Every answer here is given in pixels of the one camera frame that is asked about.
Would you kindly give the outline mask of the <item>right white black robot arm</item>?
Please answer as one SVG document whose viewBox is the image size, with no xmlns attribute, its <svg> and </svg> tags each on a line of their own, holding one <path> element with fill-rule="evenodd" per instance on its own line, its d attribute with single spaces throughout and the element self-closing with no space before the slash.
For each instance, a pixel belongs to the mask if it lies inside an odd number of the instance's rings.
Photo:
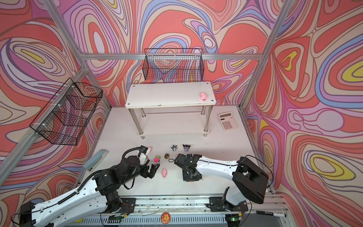
<svg viewBox="0 0 363 227">
<path fill-rule="evenodd" d="M 206 207 L 212 212 L 248 210 L 247 201 L 263 204 L 268 188 L 268 174 L 247 157 L 236 161 L 209 159 L 202 155 L 178 154 L 173 163 L 182 169 L 185 182 L 202 180 L 203 176 L 217 176 L 231 180 L 222 197 L 210 197 Z"/>
</svg>

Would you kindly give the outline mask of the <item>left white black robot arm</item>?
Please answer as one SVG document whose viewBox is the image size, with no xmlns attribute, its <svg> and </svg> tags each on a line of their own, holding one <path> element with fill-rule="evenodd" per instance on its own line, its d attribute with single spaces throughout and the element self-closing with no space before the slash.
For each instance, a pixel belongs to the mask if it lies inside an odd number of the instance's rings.
<svg viewBox="0 0 363 227">
<path fill-rule="evenodd" d="M 152 179 L 160 167 L 149 164 L 148 148 L 131 148 L 122 155 L 119 164 L 91 173 L 77 188 L 51 200 L 27 202 L 19 213 L 11 216 L 19 227 L 65 227 L 95 213 L 120 211 L 124 202 L 118 189 L 136 177 Z"/>
</svg>

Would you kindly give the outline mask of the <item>pink green toy car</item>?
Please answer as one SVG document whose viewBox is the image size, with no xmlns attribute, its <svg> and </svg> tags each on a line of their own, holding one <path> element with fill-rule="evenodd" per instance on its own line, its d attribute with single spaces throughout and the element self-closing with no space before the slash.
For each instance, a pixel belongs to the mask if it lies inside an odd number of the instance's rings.
<svg viewBox="0 0 363 227">
<path fill-rule="evenodd" d="M 159 163 L 159 162 L 160 162 L 160 160 L 161 160 L 161 157 L 160 157 L 159 155 L 157 155 L 157 156 L 155 157 L 155 159 L 154 159 L 154 162 L 155 162 L 155 163 Z"/>
</svg>

